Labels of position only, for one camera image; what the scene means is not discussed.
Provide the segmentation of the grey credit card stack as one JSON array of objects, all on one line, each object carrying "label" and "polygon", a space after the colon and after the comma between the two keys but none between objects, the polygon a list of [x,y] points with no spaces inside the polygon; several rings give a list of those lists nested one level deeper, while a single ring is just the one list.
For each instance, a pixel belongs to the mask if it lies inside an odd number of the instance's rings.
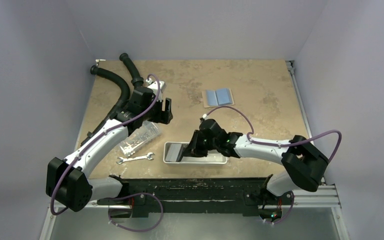
[{"label": "grey credit card stack", "polygon": [[182,153],[186,147],[186,143],[172,143],[165,155],[165,161],[168,163],[180,162],[182,159]]}]

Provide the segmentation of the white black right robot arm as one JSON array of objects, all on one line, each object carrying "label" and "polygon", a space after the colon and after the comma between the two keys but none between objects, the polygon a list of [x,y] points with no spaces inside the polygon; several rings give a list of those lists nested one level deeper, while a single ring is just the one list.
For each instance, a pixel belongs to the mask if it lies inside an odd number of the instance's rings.
[{"label": "white black right robot arm", "polygon": [[179,159],[204,158],[209,151],[228,158],[255,158],[283,166],[284,171],[269,177],[260,191],[262,200],[268,204],[293,190],[316,192],[329,164],[329,159],[301,135],[291,140],[249,138],[240,132],[226,132],[214,119],[201,122],[188,145],[179,152]]}]

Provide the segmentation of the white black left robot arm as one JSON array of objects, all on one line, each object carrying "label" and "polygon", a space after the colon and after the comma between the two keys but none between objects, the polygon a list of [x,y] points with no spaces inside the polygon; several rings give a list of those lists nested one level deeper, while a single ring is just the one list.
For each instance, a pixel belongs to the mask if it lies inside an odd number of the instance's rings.
[{"label": "white black left robot arm", "polygon": [[126,203],[129,191],[114,176],[89,179],[95,167],[119,143],[139,129],[144,121],[169,124],[173,119],[171,98],[162,99],[160,90],[138,87],[78,150],[64,159],[53,158],[47,166],[45,192],[51,198],[53,215],[55,202],[74,212],[82,210],[89,201],[110,198],[118,205]]}]

